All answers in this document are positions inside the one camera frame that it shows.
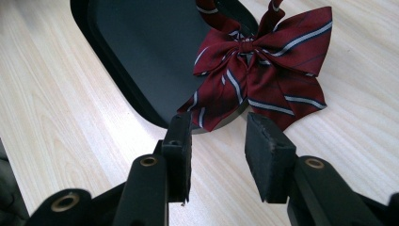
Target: white stripe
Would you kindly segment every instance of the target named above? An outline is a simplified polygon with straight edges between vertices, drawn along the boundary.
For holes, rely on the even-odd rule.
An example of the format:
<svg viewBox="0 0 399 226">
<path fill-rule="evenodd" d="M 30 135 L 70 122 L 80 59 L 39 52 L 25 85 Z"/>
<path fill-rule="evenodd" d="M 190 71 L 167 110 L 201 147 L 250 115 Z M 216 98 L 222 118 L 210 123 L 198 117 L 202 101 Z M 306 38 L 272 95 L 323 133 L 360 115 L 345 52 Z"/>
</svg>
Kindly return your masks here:
<svg viewBox="0 0 399 226">
<path fill-rule="evenodd" d="M 235 31 L 231 32 L 229 35 L 230 36 L 236 36 L 238 34 L 238 32 L 239 32 L 238 30 L 235 30 Z"/>
<path fill-rule="evenodd" d="M 241 91 L 240 91 L 240 85 L 235 81 L 234 77 L 230 73 L 230 70 L 227 70 L 227 76 L 229 77 L 229 80 L 231 81 L 232 85 L 235 88 L 235 92 L 237 93 L 238 97 L 238 103 L 243 103 L 243 97 L 241 97 Z"/>
<path fill-rule="evenodd" d="M 248 102 L 249 102 L 250 105 L 257 106 L 257 107 L 260 107 L 260 108 L 263 108 L 263 109 L 275 110 L 275 111 L 279 111 L 279 112 L 282 112 L 282 113 L 285 113 L 285 114 L 289 114 L 289 115 L 292 115 L 292 116 L 294 115 L 294 112 L 292 110 L 285 109 L 285 108 L 282 108 L 282 107 L 278 107 L 278 106 L 274 106 L 274 105 L 266 105 L 266 104 L 254 102 L 254 101 L 251 101 L 251 100 L 248 100 Z"/>
<path fill-rule="evenodd" d="M 273 10 L 279 11 L 279 8 L 275 7 L 274 2 L 272 1 Z"/>
<path fill-rule="evenodd" d="M 205 114 L 205 107 L 200 109 L 199 113 L 199 126 L 203 127 L 203 115 Z"/>
<path fill-rule="evenodd" d="M 287 101 L 310 104 L 310 105 L 314 105 L 315 107 L 320 108 L 320 109 L 324 109 L 327 107 L 326 105 L 321 105 L 320 103 L 317 103 L 312 99 L 306 99 L 306 98 L 302 98 L 302 97 L 291 97 L 291 96 L 284 96 L 284 97 L 285 97 L 285 100 L 287 100 Z"/>
<path fill-rule="evenodd" d="M 195 105 L 197 105 L 198 98 L 199 98 L 199 94 L 196 91 L 196 92 L 194 92 L 194 103 L 190 107 L 187 108 L 187 111 L 190 111 Z"/>
<path fill-rule="evenodd" d="M 214 14 L 214 13 L 219 12 L 219 10 L 217 10 L 217 8 L 212 9 L 212 10 L 205 10 L 205 9 L 200 8 L 199 6 L 197 6 L 197 9 L 198 9 L 200 12 L 205 13 L 205 14 Z"/>
<path fill-rule="evenodd" d="M 271 63 L 269 62 L 269 60 L 259 60 L 259 63 L 262 64 L 262 65 L 267 65 L 267 66 L 270 66 L 270 65 L 271 65 Z"/>
<path fill-rule="evenodd" d="M 280 57 L 281 55 L 285 54 L 287 51 L 289 51 L 291 48 L 293 48 L 294 46 L 296 46 L 297 44 L 299 44 L 302 41 L 308 40 L 314 36 L 320 35 L 323 32 L 329 30 L 332 27 L 332 22 L 326 24 L 325 26 L 321 27 L 318 30 L 315 30 L 309 34 L 306 34 L 302 37 L 299 37 L 296 40 L 291 41 L 290 43 L 288 43 L 286 46 L 284 46 L 284 48 L 282 48 L 282 50 L 280 50 L 279 52 L 275 53 L 275 54 L 270 54 L 270 52 L 268 52 L 267 50 L 263 49 L 263 51 L 267 54 L 270 54 L 273 57 Z"/>
<path fill-rule="evenodd" d="M 200 57 L 202 56 L 202 54 L 203 54 L 208 48 L 209 48 L 209 46 L 206 47 L 205 49 L 203 49 L 202 52 L 200 52 L 199 56 L 197 56 L 197 59 L 196 59 L 196 61 L 194 62 L 194 65 L 197 64 L 197 62 L 199 61 L 199 59 L 200 59 Z"/>
</svg>

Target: bow tie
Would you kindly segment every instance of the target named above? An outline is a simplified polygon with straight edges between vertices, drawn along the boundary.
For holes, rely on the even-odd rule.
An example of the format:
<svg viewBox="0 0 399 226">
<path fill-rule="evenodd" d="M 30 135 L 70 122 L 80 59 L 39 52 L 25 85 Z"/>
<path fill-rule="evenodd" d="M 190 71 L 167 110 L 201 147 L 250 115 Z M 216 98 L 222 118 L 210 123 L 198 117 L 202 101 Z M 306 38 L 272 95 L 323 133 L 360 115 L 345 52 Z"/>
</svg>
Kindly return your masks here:
<svg viewBox="0 0 399 226">
<path fill-rule="evenodd" d="M 194 75 L 207 76 L 178 111 L 191 111 L 193 123 L 212 131 L 245 100 L 284 130 L 326 107 L 316 77 L 327 54 L 332 27 L 330 7 L 298 14 L 279 23 L 282 0 L 271 1 L 258 34 L 244 36 L 240 24 L 218 12 L 213 0 L 197 0 L 213 29 L 199 48 Z"/>
</svg>

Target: metal screw hole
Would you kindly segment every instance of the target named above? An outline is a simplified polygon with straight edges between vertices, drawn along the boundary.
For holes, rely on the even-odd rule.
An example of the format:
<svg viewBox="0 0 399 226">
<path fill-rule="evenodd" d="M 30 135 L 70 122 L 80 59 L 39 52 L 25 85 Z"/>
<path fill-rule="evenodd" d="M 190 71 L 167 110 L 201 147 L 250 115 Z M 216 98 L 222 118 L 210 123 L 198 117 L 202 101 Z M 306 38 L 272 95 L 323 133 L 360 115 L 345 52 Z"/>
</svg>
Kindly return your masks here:
<svg viewBox="0 0 399 226">
<path fill-rule="evenodd" d="M 54 201 L 51 205 L 51 210 L 58 213 L 67 211 L 79 203 L 79 200 L 79 195 L 71 192 L 70 194 L 60 197 Z"/>
</svg>

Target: table surface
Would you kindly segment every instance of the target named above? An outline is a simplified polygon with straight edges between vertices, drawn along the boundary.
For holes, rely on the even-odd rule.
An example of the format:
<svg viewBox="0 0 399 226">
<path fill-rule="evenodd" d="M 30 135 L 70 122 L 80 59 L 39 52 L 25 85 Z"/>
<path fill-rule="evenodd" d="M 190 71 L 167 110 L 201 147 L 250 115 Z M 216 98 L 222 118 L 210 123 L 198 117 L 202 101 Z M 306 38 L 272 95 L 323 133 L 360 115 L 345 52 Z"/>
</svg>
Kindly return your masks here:
<svg viewBox="0 0 399 226">
<path fill-rule="evenodd" d="M 259 20 L 267 1 L 243 0 Z M 285 1 L 287 16 L 332 6 L 319 82 L 328 108 L 290 126 L 298 155 L 326 159 L 358 193 L 382 203 L 399 190 L 399 3 Z M 97 196 L 126 180 L 166 130 L 142 119 L 75 24 L 68 0 L 0 1 L 0 138 L 29 213 L 57 191 Z M 247 111 L 193 136 L 190 203 L 170 225 L 289 225 L 262 203 L 244 155 Z"/>
</svg>

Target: red striped bow tie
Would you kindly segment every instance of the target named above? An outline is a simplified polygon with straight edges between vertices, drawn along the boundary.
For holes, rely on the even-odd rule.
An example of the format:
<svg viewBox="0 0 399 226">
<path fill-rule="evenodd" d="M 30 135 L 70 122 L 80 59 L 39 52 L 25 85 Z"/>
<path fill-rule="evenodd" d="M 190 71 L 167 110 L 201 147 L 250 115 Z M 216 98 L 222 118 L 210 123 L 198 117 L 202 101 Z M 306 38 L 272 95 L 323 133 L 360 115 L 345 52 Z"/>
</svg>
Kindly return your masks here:
<svg viewBox="0 0 399 226">
<path fill-rule="evenodd" d="M 199 48 L 194 75 L 207 78 L 179 108 L 191 111 L 193 123 L 208 131 L 248 100 L 255 113 L 281 130 L 326 107 L 316 80 L 326 57 L 332 27 L 330 7 L 301 13 L 278 24 L 282 0 L 271 1 L 258 34 L 244 37 L 240 24 L 197 0 L 213 29 Z"/>
</svg>

